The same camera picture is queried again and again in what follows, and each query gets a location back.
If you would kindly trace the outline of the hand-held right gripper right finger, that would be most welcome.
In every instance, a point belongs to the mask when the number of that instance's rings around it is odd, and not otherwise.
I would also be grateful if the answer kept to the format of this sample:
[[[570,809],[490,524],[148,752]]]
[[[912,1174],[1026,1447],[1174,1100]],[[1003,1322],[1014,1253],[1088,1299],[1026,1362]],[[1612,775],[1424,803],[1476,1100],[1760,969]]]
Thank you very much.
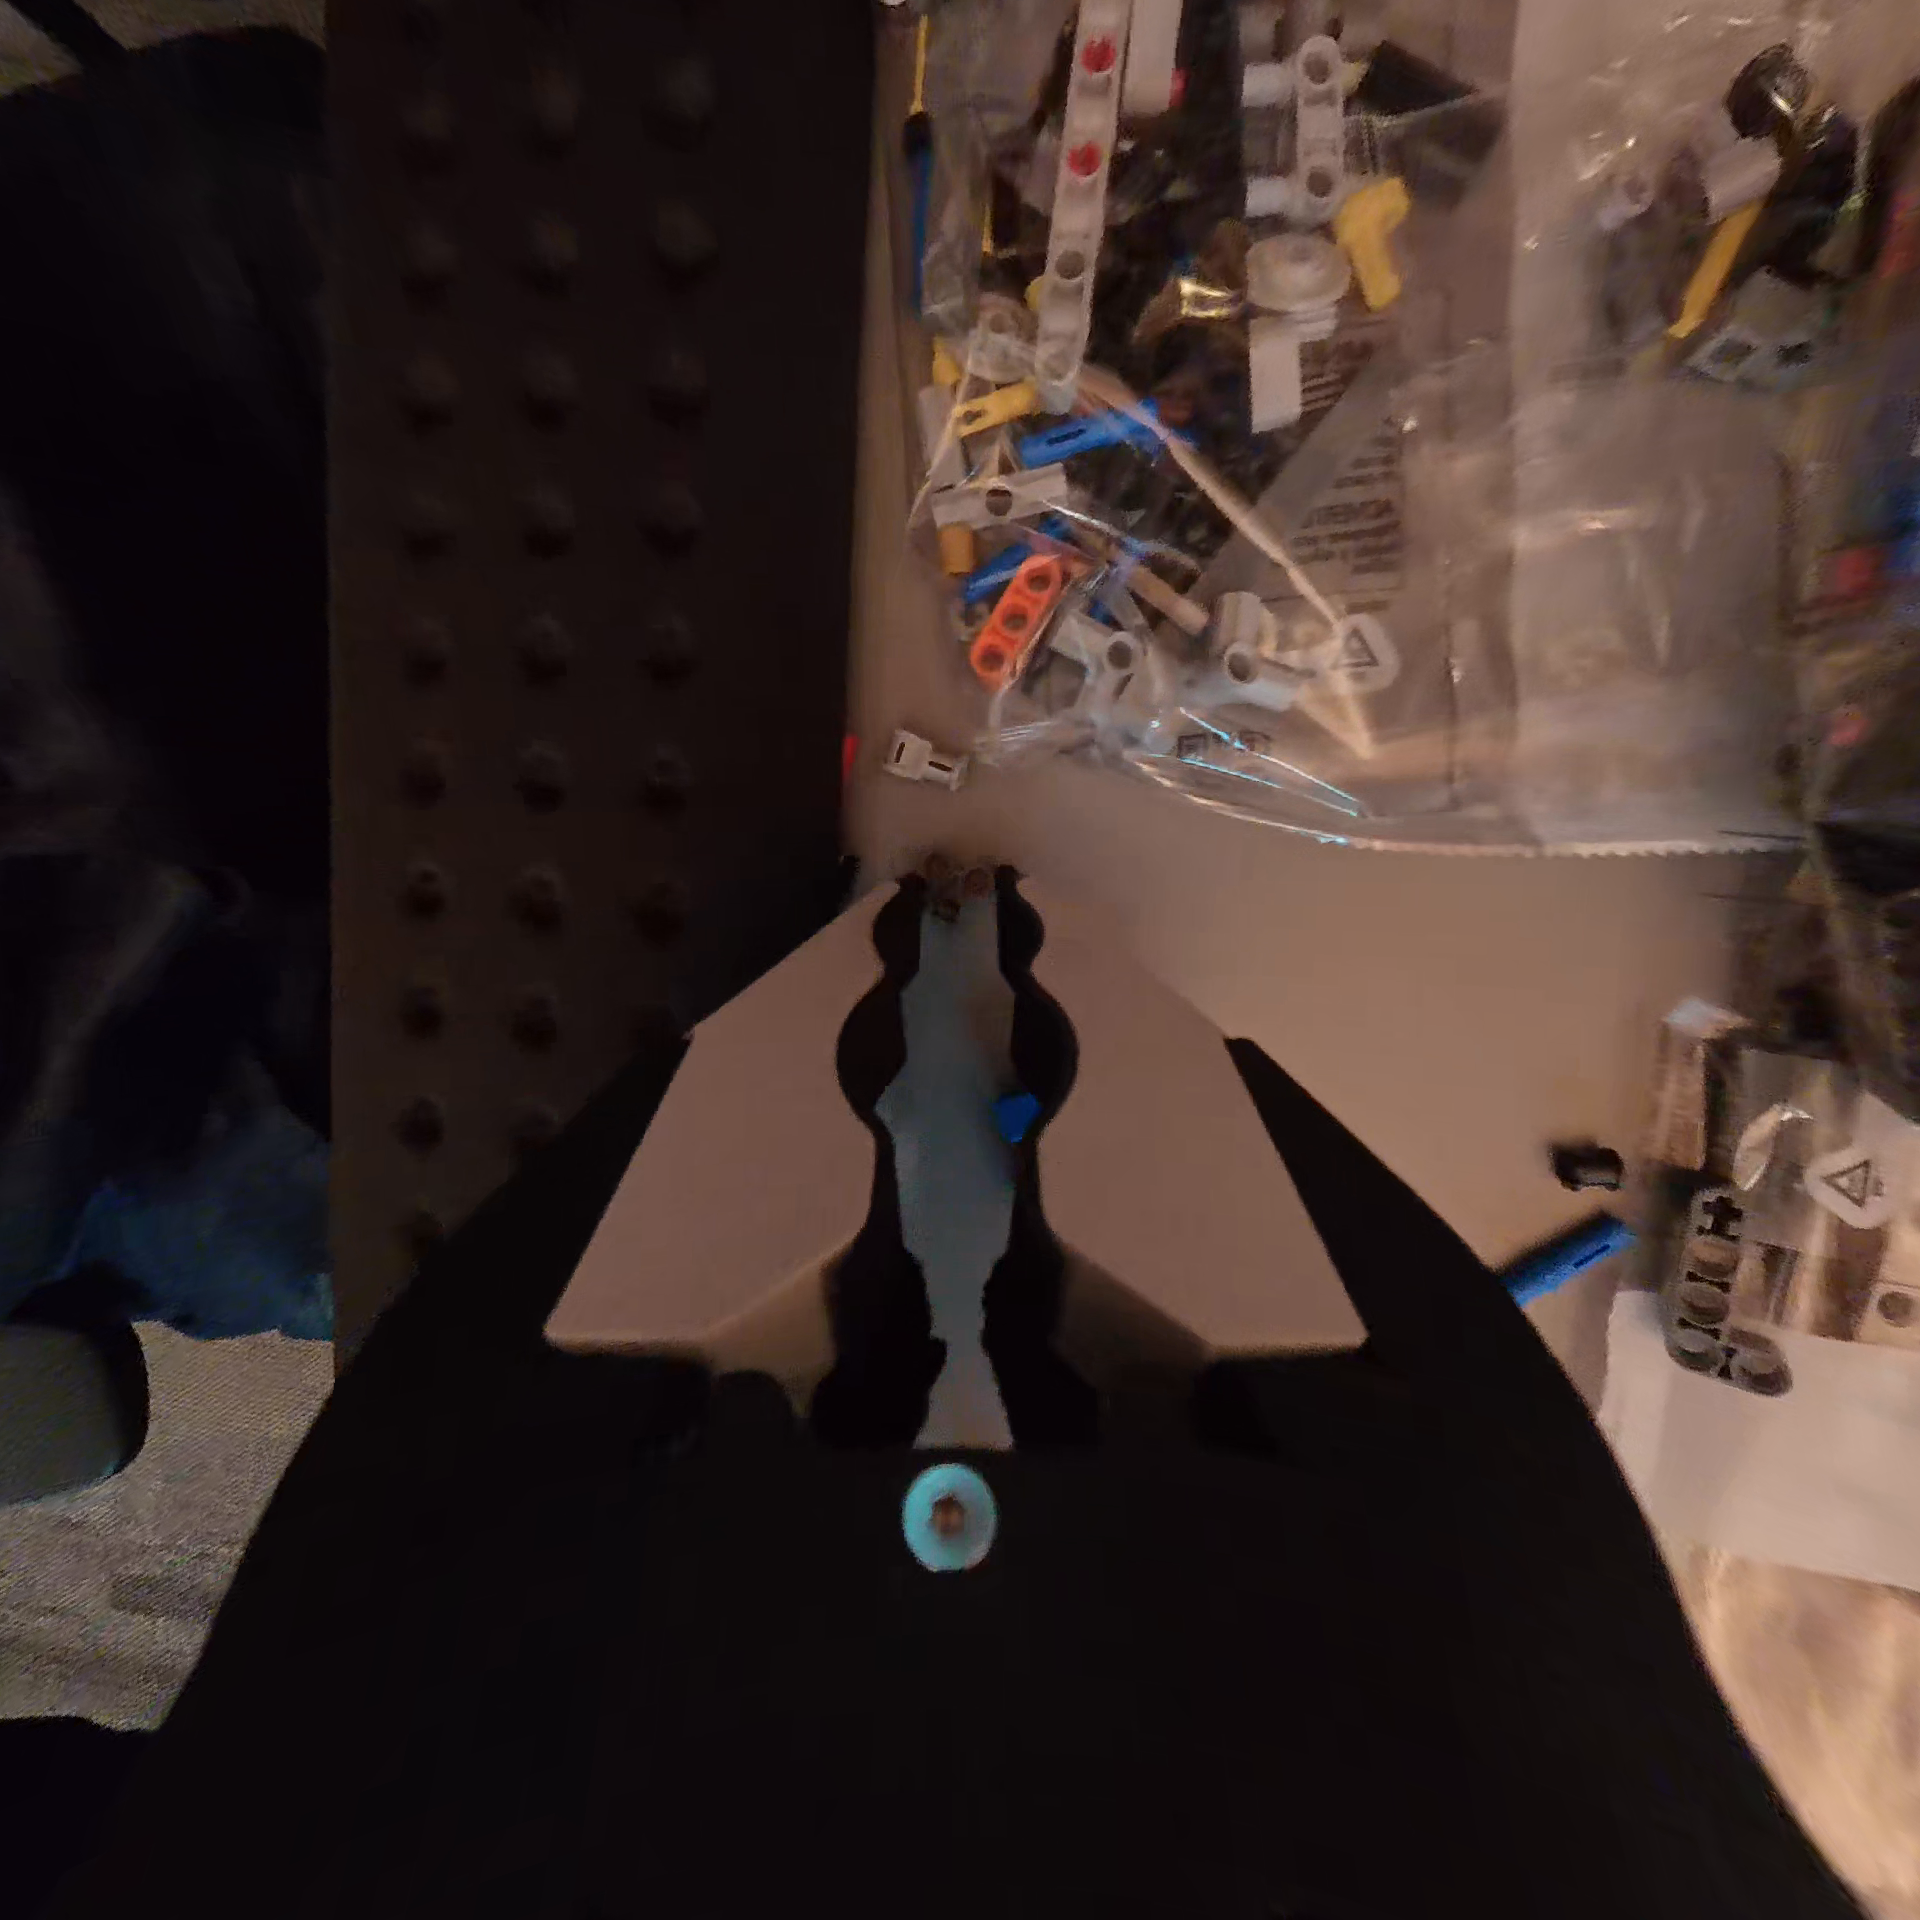
[[[997,872],[1014,1139],[986,1362],[1014,1441],[1185,1413],[1236,1362],[1356,1356],[1350,1288],[1231,1037],[1105,923]]]

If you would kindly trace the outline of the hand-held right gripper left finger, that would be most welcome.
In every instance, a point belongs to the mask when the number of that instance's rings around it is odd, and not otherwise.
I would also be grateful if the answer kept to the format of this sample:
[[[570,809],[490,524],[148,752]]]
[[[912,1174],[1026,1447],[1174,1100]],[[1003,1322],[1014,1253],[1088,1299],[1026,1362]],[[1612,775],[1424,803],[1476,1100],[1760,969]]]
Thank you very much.
[[[826,1441],[917,1441],[946,1339],[877,1117],[929,883],[866,889],[706,1014],[553,1316],[570,1356],[763,1373]]]

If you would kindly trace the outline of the blue lego pin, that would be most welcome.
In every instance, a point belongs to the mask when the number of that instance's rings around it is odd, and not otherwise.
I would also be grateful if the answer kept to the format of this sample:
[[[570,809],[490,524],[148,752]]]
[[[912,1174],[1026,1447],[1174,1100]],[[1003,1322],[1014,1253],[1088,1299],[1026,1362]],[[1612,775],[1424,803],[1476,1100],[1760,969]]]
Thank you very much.
[[[1641,1236],[1618,1214],[1584,1214],[1578,1225],[1544,1236],[1521,1259],[1498,1271],[1504,1293],[1527,1310],[1538,1299],[1567,1293],[1607,1259],[1624,1259]]]

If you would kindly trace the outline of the person's leg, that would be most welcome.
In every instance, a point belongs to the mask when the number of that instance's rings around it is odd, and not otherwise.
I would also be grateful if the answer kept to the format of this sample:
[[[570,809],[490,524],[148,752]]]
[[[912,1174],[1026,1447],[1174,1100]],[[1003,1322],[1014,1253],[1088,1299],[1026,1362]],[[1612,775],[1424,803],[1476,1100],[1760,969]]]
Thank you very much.
[[[6,28],[6,1322],[330,1339],[325,51]]]

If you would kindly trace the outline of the dark perforated panel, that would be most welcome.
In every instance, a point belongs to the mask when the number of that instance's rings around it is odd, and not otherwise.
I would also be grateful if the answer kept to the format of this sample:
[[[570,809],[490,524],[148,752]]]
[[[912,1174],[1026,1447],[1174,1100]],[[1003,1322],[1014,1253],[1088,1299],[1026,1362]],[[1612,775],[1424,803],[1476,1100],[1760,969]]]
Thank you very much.
[[[877,6],[330,6],[330,1282],[843,877]]]

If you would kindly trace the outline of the small open parts bag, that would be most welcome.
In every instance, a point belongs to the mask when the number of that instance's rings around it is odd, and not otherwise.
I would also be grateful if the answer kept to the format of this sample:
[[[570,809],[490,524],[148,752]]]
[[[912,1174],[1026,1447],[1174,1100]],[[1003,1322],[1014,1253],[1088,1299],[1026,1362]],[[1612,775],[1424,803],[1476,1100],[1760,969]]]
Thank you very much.
[[[1521,6],[877,6],[906,547],[963,758],[1521,849]]]

